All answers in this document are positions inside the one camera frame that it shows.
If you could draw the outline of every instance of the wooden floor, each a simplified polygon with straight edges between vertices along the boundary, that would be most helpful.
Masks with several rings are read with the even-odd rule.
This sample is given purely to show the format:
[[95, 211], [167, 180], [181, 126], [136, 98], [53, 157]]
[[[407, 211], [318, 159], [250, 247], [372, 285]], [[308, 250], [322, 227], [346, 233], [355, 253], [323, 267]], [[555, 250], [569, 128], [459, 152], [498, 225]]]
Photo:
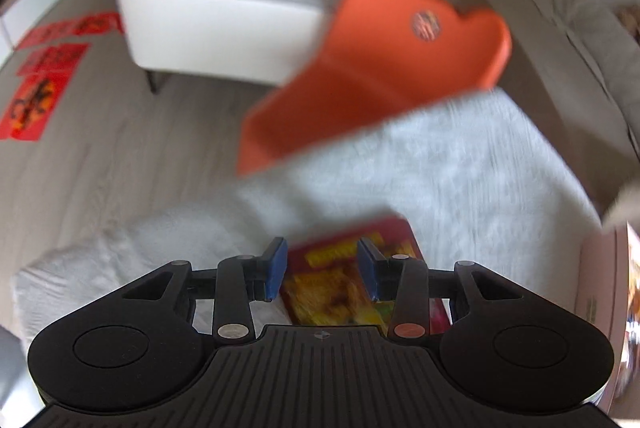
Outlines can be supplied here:
[[[114, 9], [114, 0], [62, 0], [43, 23]], [[13, 273], [44, 251], [232, 179], [242, 116], [269, 90], [172, 75], [153, 96], [117, 32], [74, 40], [92, 47], [43, 137], [0, 141], [0, 325], [14, 332]], [[0, 72], [2, 112], [29, 51]]]

